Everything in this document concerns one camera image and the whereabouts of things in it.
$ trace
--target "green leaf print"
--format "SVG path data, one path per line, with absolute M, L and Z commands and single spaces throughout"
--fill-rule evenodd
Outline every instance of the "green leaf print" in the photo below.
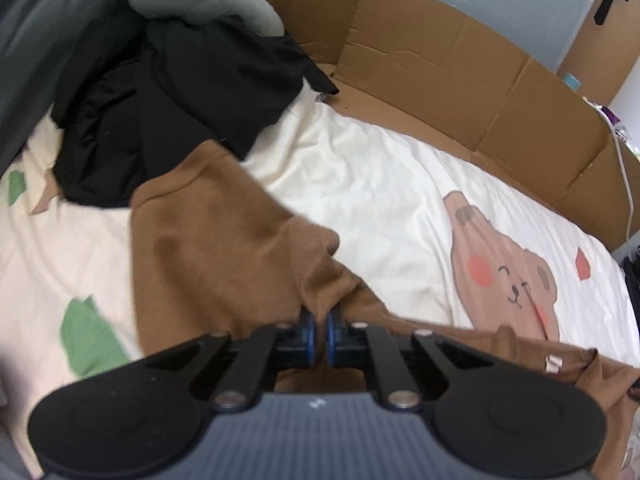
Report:
M 27 191 L 27 181 L 23 171 L 13 170 L 9 173 L 9 206 L 15 204 L 18 197 Z
M 73 298 L 66 307 L 60 339 L 72 372 L 84 379 L 130 361 L 94 298 Z

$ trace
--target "white cable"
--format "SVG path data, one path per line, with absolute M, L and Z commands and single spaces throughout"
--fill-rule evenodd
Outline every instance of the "white cable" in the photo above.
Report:
M 611 122 L 609 122 L 609 118 L 607 117 L 606 113 L 604 113 L 602 111 L 602 108 L 599 107 L 598 105 L 595 105 L 594 103 L 590 102 L 586 97 L 583 97 L 584 101 L 594 110 L 596 110 L 600 116 L 602 117 L 602 119 L 605 121 L 605 123 L 607 124 L 607 126 L 609 127 L 609 131 L 611 132 L 611 135 L 613 136 L 613 143 L 616 145 L 616 153 L 618 154 L 618 163 L 620 164 L 620 173 L 622 173 L 622 179 L 625 181 L 625 189 L 626 189 L 626 197 L 629 201 L 629 218 L 626 222 L 626 240 L 625 240 L 625 247 L 628 249 L 628 256 L 629 259 L 631 260 L 631 247 L 629 246 L 629 238 L 631 238 L 631 222 L 634 218 L 634 197 L 633 194 L 631 193 L 631 186 L 629 185 L 629 178 L 628 176 L 626 176 L 626 168 L 625 168 L 625 163 L 622 160 L 622 152 L 620 151 L 620 139 L 618 138 L 618 134 L 616 133 L 614 127 L 612 126 Z

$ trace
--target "bear face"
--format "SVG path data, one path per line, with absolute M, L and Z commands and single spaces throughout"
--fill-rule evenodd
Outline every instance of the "bear face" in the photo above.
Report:
M 519 336 L 558 341 L 558 288 L 546 261 L 498 232 L 461 192 L 449 193 L 444 204 L 454 282 L 474 328 L 510 325 Z

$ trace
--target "brown shirt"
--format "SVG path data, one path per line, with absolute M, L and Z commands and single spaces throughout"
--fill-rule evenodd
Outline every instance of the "brown shirt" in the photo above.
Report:
M 143 184 L 132 199 L 134 304 L 140 343 L 151 354 L 213 329 L 247 337 L 255 328 L 295 322 L 304 304 L 320 325 L 339 304 L 345 320 L 409 335 L 430 328 L 481 351 L 543 372 L 562 358 L 558 379 L 591 395 L 607 417 L 593 467 L 600 480 L 622 466 L 638 405 L 627 395 L 640 370 L 557 342 L 518 338 L 511 328 L 479 333 L 411 322 L 388 312 L 369 287 L 332 255 L 338 235 L 280 206 L 212 140 L 173 171 Z M 278 389 L 344 391 L 364 386 L 352 370 L 292 370 Z

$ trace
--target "white bed sheet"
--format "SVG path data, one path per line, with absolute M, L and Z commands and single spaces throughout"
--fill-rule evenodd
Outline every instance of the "white bed sheet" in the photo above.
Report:
M 77 378 L 72 368 L 78 363 L 72 367 L 68 360 L 70 345 L 76 353 L 95 354 L 89 368 L 100 365 L 101 348 L 91 348 L 86 338 L 61 343 L 72 300 L 76 308 L 91 298 L 76 316 L 76 332 L 98 325 L 104 335 L 106 325 L 122 352 L 132 359 L 141 355 L 130 288 L 128 210 L 54 199 L 48 211 L 28 214 L 44 187 L 59 136 L 45 118 L 0 180 L 0 373 L 9 397 L 2 418 L 34 475 L 40 469 L 26 436 L 29 412 L 51 390 Z M 260 135 L 244 167 L 287 208 L 338 232 L 336 258 L 361 275 L 392 312 L 471 328 L 452 276 L 452 228 L 443 202 L 449 192 L 461 190 L 496 230 L 546 260 L 558 283 L 555 311 L 562 341 L 640 365 L 623 275 L 603 245 L 475 166 L 342 117 L 316 102 L 305 86 L 278 124 Z M 16 189 L 24 191 L 16 196 Z M 588 280 L 576 275 L 578 248 L 590 263 Z

